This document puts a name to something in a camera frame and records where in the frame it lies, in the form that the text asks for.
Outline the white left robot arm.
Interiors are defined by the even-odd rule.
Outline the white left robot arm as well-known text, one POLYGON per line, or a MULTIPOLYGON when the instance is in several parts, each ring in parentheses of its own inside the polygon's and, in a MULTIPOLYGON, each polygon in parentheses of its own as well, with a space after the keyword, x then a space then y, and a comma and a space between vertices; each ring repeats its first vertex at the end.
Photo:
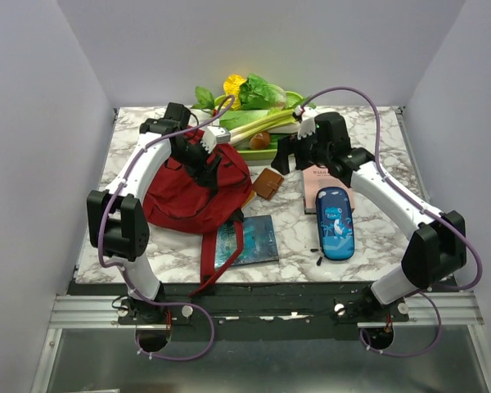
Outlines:
POLYGON ((138 301, 137 314, 147 323, 164 317, 165 304, 160 299, 162 283, 146 257, 150 229, 143 200, 157 171, 170 158, 183 165, 197 185, 218 191, 221 160, 211 155, 229 139, 218 122, 225 111, 219 107, 213 117, 191 127, 190 110, 169 103, 162 118, 141 124, 136 146, 115 179, 105 190, 88 194, 89 239, 99 263, 121 272, 128 296, 138 301))

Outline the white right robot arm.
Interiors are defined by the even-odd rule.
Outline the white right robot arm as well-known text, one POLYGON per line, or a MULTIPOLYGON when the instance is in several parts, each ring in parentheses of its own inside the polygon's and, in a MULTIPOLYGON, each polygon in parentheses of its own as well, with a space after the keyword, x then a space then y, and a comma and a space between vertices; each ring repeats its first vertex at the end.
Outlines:
POLYGON ((352 147, 339 113, 318 114, 299 107, 294 117, 299 130, 278 141, 271 166, 288 174, 293 156, 297 170, 326 168, 330 176, 371 200, 408 240, 400 266, 376 280, 360 300, 365 318, 381 319, 397 299, 431 287, 466 264, 469 248, 460 214, 431 206, 398 183, 367 149, 352 147))

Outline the red student backpack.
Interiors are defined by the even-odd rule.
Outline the red student backpack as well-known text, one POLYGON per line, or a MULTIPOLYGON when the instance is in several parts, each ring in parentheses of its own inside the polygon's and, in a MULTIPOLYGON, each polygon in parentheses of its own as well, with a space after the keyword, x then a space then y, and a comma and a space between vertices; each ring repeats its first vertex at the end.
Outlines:
POLYGON ((208 164, 219 153, 218 192, 198 186, 186 169, 172 157, 157 170, 148 188, 143 209, 147 222, 180 233, 200 234, 200 286, 190 296, 210 291, 244 250, 242 207, 253 192, 249 168, 235 147, 219 144, 209 154, 208 164), (224 265, 214 267, 218 229, 231 222, 236 231, 236 250, 224 265))

